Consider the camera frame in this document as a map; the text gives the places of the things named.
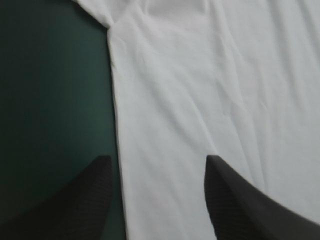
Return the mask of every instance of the white t-shirt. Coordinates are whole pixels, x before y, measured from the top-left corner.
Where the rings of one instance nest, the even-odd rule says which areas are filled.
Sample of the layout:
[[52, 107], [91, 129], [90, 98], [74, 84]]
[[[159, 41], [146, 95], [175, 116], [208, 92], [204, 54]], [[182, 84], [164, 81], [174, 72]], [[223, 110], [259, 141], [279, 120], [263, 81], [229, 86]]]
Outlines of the white t-shirt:
[[212, 240], [206, 155], [320, 223], [320, 1], [77, 0], [108, 28], [129, 240]]

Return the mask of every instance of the dark green background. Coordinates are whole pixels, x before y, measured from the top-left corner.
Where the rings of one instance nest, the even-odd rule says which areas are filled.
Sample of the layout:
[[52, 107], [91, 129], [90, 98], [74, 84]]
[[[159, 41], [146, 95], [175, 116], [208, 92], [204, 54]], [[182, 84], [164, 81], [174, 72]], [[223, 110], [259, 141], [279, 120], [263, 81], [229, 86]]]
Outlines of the dark green background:
[[106, 32], [71, 0], [0, 0], [0, 223], [110, 155], [102, 239], [125, 239]]

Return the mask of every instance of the white fabric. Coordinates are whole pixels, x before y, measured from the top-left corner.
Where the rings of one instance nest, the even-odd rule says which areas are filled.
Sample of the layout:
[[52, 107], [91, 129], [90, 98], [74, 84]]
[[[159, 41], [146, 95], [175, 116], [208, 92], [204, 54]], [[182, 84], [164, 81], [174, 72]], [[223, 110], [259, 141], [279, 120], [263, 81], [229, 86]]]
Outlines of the white fabric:
[[320, 223], [320, 1], [78, 0], [108, 27], [129, 240], [212, 240], [206, 155]]

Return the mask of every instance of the dark green surface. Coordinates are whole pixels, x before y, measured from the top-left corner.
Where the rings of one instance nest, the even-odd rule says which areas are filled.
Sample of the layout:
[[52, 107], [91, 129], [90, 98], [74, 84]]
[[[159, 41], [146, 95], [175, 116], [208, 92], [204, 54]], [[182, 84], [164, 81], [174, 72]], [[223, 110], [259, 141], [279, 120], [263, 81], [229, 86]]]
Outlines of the dark green surface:
[[125, 239], [109, 65], [106, 29], [75, 3], [0, 0], [0, 223], [110, 155], [102, 239]]

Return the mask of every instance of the shirt sleeve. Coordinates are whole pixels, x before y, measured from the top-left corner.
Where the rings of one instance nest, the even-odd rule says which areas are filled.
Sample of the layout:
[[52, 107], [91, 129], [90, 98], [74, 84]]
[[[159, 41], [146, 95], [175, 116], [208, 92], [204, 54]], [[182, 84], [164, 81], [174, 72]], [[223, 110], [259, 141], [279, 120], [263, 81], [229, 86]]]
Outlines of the shirt sleeve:
[[131, 0], [73, 0], [106, 28], [111, 27]]

